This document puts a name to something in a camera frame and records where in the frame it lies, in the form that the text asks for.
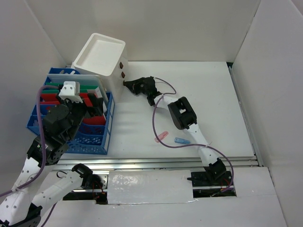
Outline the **red file folder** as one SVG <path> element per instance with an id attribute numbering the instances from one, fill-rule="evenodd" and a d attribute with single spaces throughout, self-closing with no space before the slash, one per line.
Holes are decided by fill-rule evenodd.
<path id="1" fill-rule="evenodd" d="M 59 105 L 60 102 L 56 98 L 56 93 L 43 93 L 41 95 L 41 101 L 40 101 L 40 112 L 42 115 L 46 115 L 47 111 L 55 105 Z M 92 107 L 92 103 L 89 100 L 88 93 L 80 93 L 80 97 L 84 99 L 85 104 L 88 105 L 88 107 Z M 84 124 L 87 125 L 105 125 L 106 119 L 104 115 L 102 116 L 94 116 L 89 118 L 84 118 L 83 120 Z"/>

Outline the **white foam drawer box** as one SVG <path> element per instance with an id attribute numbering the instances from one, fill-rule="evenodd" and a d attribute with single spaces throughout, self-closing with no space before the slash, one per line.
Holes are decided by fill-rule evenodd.
<path id="1" fill-rule="evenodd" d="M 102 85 L 112 93 L 114 101 L 120 101 L 123 81 L 128 74 L 125 41 L 93 33 L 72 66 L 81 74 L 99 76 Z"/>

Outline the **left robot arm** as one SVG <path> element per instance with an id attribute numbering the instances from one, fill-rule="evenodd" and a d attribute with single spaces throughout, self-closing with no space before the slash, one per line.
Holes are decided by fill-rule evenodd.
<path id="1" fill-rule="evenodd" d="M 77 164 L 56 184 L 38 192 L 68 150 L 68 143 L 75 138 L 83 119 L 103 114 L 103 99 L 93 93 L 88 94 L 89 105 L 76 95 L 56 98 L 59 104 L 50 107 L 44 117 L 40 105 L 36 106 L 40 135 L 33 140 L 13 188 L 1 194 L 5 197 L 0 205 L 2 227 L 36 227 L 45 212 L 73 189 L 103 186 L 101 178 L 90 168 Z"/>

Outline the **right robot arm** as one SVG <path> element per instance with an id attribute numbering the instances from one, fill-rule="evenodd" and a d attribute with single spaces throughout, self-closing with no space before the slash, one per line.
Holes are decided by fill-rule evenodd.
<path id="1" fill-rule="evenodd" d="M 205 169 L 205 178 L 211 185 L 217 185 L 226 173 L 226 167 L 216 150 L 210 148 L 197 123 L 197 115 L 186 97 L 174 98 L 173 93 L 161 93 L 156 88 L 154 77 L 142 77 L 132 81 L 124 81 L 123 85 L 134 95 L 143 94 L 150 106 L 167 109 L 178 130 L 190 135 L 193 145 L 197 147 Z"/>

